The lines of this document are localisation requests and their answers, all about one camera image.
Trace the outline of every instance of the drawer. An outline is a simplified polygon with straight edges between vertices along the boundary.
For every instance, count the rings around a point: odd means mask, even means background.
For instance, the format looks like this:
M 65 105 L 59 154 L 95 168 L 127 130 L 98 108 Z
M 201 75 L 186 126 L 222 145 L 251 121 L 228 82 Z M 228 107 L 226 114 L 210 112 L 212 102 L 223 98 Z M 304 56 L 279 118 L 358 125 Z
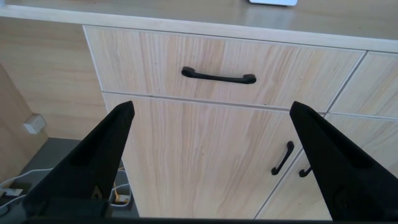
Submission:
M 325 111 L 364 52 L 85 26 L 103 91 Z M 241 84 L 188 78 L 182 68 Z
M 284 111 L 103 95 L 108 111 L 134 103 L 123 163 L 140 217 L 252 219 L 301 148 Z
M 313 172 L 306 177 L 299 176 L 302 169 L 307 170 L 309 167 L 305 152 L 300 152 L 257 219 L 331 220 Z
M 398 121 L 328 114 L 326 119 L 359 147 L 398 177 Z M 302 151 L 270 196 L 257 218 L 331 220 L 313 172 Z
M 398 121 L 335 114 L 326 119 L 398 177 Z
M 331 111 L 398 118 L 398 54 L 368 53 Z

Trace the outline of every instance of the black cabinet handle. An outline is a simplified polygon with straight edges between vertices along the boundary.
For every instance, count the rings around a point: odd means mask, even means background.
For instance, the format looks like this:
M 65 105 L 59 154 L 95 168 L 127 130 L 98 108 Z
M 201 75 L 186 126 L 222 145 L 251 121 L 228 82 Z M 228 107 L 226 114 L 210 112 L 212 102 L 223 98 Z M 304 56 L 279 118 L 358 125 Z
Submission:
M 293 143 L 292 141 L 289 141 L 289 142 L 286 144 L 286 147 L 287 147 L 286 155 L 285 155 L 284 159 L 282 159 L 282 162 L 279 164 L 279 167 L 278 167 L 278 168 L 276 168 L 276 167 L 272 168 L 272 170 L 271 170 L 271 174 L 272 174 L 272 175 L 277 175 L 277 174 L 279 173 L 279 171 L 281 170 L 282 166 L 284 166 L 284 164 L 285 164 L 287 158 L 289 158 L 289 156 L 290 156 L 291 153 L 293 152 L 294 143 Z
M 243 78 L 226 78 L 226 77 L 217 77 L 213 75 L 196 73 L 195 69 L 190 67 L 183 67 L 181 74 L 188 78 L 200 78 L 205 80 L 215 80 L 215 81 L 241 83 L 241 84 L 253 84 L 257 81 L 256 76 L 253 74 L 243 75 Z
M 298 175 L 300 177 L 306 177 L 311 172 L 311 170 L 312 170 L 312 167 L 308 168 L 307 171 L 302 169 L 302 170 L 300 170 L 300 172 L 298 172 Z

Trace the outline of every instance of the dark floor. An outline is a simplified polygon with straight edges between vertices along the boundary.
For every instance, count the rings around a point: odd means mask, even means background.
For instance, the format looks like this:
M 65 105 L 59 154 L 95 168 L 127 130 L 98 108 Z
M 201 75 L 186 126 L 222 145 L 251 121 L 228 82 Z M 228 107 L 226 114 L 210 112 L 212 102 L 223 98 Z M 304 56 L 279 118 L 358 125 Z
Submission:
M 32 169 L 47 169 L 55 167 L 77 144 L 79 141 L 69 139 L 55 139 L 50 138 L 32 160 L 26 165 L 21 174 L 24 174 Z M 30 189 L 37 185 L 46 175 L 48 171 L 33 172 L 20 179 L 14 181 L 12 185 L 29 185 Z M 116 185 L 128 183 L 126 174 L 124 172 L 118 172 L 116 176 Z M 118 189 L 118 193 L 126 194 L 129 193 L 129 186 Z M 124 218 L 137 218 L 138 212 L 134 203 L 130 203 L 129 206 L 119 208 L 113 208 L 113 217 L 124 217 Z M 21 200 L 14 202 L 11 206 L 10 212 L 4 217 L 0 218 L 0 223 L 20 223 L 25 220 L 25 213 L 22 209 Z

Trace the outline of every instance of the wooden panel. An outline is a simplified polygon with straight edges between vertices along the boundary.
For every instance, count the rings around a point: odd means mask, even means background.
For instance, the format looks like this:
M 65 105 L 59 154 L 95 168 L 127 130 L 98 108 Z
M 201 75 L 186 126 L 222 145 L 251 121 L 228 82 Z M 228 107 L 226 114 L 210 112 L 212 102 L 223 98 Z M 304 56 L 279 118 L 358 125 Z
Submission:
M 306 177 L 299 176 L 300 170 L 309 167 L 302 151 L 261 210 L 258 219 L 331 220 L 313 172 Z
M 289 108 L 294 100 L 325 111 L 362 52 L 194 35 L 85 27 L 103 90 Z M 251 85 L 198 80 L 198 73 Z
M 368 53 L 331 111 L 398 117 L 398 54 Z
M 329 114 L 327 120 L 398 177 L 398 121 Z
M 327 115 L 327 120 L 398 177 L 398 121 Z M 309 163 L 301 153 L 285 179 L 267 201 L 258 218 L 330 220 L 313 172 L 301 178 Z
M 82 139 L 106 115 L 83 29 L 0 18 L 0 62 L 50 137 Z
M 0 65 L 0 182 L 14 177 L 47 140 L 47 134 L 29 134 L 24 122 L 32 111 Z
M 7 0 L 0 16 L 398 52 L 396 0 Z
M 140 217 L 254 218 L 301 145 L 289 114 L 104 93 L 132 100 L 123 154 Z M 293 141 L 279 175 L 271 175 Z

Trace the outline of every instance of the wooden countertop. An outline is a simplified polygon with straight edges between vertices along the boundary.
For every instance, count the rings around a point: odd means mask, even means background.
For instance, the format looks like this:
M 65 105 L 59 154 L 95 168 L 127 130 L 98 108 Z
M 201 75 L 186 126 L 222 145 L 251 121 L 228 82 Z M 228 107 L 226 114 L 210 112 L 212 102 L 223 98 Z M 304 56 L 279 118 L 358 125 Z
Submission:
M 6 0 L 0 16 L 398 52 L 397 0 Z

